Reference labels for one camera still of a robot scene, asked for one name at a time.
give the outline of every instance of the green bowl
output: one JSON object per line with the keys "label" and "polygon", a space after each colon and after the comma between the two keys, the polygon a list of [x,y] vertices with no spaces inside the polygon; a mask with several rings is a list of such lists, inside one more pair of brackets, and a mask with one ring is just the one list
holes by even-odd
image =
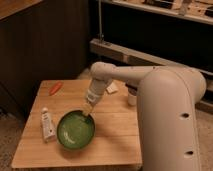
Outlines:
{"label": "green bowl", "polygon": [[84,116],[81,110],[65,114],[57,126],[57,138],[66,149],[81,149],[88,145],[95,133],[93,118]]}

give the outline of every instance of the red object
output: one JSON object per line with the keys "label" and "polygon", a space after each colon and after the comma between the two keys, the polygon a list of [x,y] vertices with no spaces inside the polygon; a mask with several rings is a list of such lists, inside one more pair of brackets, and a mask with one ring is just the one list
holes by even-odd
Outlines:
{"label": "red object", "polygon": [[52,96],[53,94],[55,94],[61,87],[62,87],[63,83],[62,82],[57,82],[55,83],[52,88],[49,91],[49,95]]}

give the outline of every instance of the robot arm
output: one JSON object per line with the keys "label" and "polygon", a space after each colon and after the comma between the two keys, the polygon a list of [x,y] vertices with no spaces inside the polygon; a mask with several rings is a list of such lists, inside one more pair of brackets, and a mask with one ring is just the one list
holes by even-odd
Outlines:
{"label": "robot arm", "polygon": [[113,79],[137,87],[144,171],[201,171],[194,104],[205,93],[206,83],[197,70],[98,62],[91,72],[86,99],[93,107]]}

